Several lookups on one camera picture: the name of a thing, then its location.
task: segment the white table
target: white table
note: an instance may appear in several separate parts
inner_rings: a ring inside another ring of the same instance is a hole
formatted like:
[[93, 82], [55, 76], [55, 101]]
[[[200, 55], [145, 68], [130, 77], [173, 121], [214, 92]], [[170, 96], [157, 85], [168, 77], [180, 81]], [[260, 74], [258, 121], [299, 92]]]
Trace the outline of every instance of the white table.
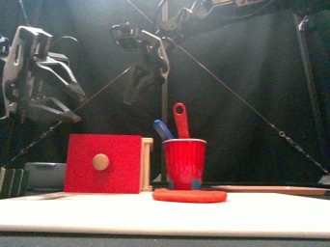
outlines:
[[53, 193], [0, 201], [0, 232], [330, 239], [330, 201], [229, 193], [217, 204], [141, 194]]

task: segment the wire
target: wire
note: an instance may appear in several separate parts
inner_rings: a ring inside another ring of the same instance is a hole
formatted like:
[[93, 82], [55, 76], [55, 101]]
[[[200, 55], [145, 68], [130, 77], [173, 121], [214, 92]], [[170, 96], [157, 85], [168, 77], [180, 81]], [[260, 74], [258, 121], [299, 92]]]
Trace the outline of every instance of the wire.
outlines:
[[153, 34], [157, 34], [157, 32], [160, 30], [160, 25], [158, 25], [158, 18], [160, 18], [160, 15], [161, 15], [161, 11], [162, 11], [162, 8], [164, 8], [164, 5], [165, 3], [168, 2], [168, 0], [162, 0], [161, 3], [160, 3], [160, 6], [158, 6], [158, 9], [157, 9], [157, 12], [156, 12], [156, 15], [154, 15], [154, 29], [153, 29]]
[[26, 20], [26, 25], [31, 27], [30, 21], [29, 21], [29, 17], [27, 17], [27, 14], [26, 14], [26, 7], [25, 7], [25, 4], [23, 4], [23, 0], [19, 0], [19, 4], [21, 4], [23, 17], [25, 17], [25, 20]]

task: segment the red plastic cup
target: red plastic cup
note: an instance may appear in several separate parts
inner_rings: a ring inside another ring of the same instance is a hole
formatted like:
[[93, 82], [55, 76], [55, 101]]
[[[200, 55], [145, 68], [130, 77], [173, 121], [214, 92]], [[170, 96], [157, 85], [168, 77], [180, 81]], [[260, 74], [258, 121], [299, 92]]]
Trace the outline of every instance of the red plastic cup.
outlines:
[[165, 144], [169, 188], [192, 190], [202, 188], [205, 146], [202, 139], [170, 139]]

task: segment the black curtain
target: black curtain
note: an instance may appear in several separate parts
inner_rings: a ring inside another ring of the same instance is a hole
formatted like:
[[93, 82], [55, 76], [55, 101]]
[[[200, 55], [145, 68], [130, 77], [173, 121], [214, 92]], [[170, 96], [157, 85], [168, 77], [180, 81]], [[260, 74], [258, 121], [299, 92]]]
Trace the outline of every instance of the black curtain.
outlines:
[[[153, 121], [162, 117], [162, 87], [156, 84], [136, 104], [125, 104], [129, 74], [124, 71], [141, 55], [114, 43], [110, 28], [130, 22], [152, 32], [158, 1], [23, 2], [30, 24], [55, 36], [54, 52], [69, 57], [78, 81], [93, 99], [78, 110], [82, 122], [62, 124], [17, 163], [66, 162], [70, 133], [140, 134], [156, 140], [156, 178], [162, 166], [162, 140]], [[169, 16], [192, 7], [193, 2], [169, 1]], [[0, 34], [13, 39], [26, 20], [19, 1], [0, 3]], [[328, 145], [329, 11], [315, 16], [316, 28], [308, 34], [309, 55], [327, 129], [323, 141]], [[181, 101], [188, 106], [192, 136], [208, 141], [205, 181], [317, 183], [324, 175], [321, 169], [279, 135], [284, 131], [330, 169], [320, 146], [293, 11], [262, 14], [213, 30], [201, 29], [170, 52], [169, 59], [168, 125], [177, 135], [172, 106]], [[69, 98], [65, 100], [71, 108], [79, 107]], [[3, 162], [53, 124], [2, 122]]]

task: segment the round knob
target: round knob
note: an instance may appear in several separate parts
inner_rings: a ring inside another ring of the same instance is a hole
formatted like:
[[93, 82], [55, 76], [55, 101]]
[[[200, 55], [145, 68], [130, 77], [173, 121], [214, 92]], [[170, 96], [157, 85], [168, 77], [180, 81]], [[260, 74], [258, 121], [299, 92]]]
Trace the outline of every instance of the round knob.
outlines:
[[103, 153], [98, 154], [93, 159], [93, 166], [98, 171], [107, 169], [110, 164], [109, 156]]

